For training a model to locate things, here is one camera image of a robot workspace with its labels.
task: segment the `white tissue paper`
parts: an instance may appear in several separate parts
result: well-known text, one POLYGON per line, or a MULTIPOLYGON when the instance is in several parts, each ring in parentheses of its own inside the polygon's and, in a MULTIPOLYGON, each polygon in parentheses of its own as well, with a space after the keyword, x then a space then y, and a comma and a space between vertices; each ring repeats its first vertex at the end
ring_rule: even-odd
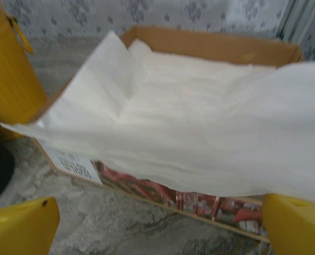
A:
POLYGON ((315 62, 127 50, 111 32, 38 121, 3 126, 179 191, 315 201, 315 62))

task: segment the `label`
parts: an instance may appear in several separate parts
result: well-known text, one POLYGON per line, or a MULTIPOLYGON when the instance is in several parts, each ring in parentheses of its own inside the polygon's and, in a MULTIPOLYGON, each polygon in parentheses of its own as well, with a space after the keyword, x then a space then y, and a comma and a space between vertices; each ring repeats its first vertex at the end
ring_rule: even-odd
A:
POLYGON ((102 184, 90 159, 62 152, 45 145, 44 142, 38 142, 57 169, 102 184))

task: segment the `yellow bin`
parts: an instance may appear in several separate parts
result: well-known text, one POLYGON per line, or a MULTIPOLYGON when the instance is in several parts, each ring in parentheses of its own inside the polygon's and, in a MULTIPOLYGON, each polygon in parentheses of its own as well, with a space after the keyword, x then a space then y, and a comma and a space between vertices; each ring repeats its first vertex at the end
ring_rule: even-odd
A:
POLYGON ((47 255, 59 221, 52 197, 0 209, 0 255, 47 255))
POLYGON ((275 255, 315 255, 315 203, 269 194, 262 220, 275 255))
MULTIPOLYGON (((0 122, 26 123, 46 100, 24 49, 32 53, 15 18, 8 18, 0 5, 0 122), (23 44, 20 44, 13 29, 23 44)), ((18 136, 0 126, 1 140, 18 136)))

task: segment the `yellow plastic object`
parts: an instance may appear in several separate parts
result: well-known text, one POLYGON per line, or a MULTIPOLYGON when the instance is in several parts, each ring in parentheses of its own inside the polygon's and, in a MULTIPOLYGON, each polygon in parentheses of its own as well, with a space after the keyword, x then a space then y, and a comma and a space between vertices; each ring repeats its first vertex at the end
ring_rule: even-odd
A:
MULTIPOLYGON (((26 123, 46 100, 24 49, 32 53, 15 18, 7 17, 0 5, 0 122, 26 123)), ((18 136, 0 126, 0 139, 18 136)))
POLYGON ((262 220, 275 255, 315 254, 315 203, 269 194, 262 220))
POLYGON ((54 198, 0 209, 0 255, 47 255, 59 221, 54 198))

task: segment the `gray stone floor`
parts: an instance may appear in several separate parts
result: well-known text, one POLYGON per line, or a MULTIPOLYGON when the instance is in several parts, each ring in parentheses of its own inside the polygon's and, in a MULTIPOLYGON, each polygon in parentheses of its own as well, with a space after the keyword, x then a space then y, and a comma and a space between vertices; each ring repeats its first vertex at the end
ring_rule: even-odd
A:
MULTIPOLYGON (((52 95, 77 71, 97 40, 32 44, 42 52, 30 56, 30 61, 52 95)), ((55 197, 61 221, 50 255, 268 253, 265 243, 56 173, 28 138, 6 146, 15 156, 16 169, 0 196, 0 207, 55 197)))

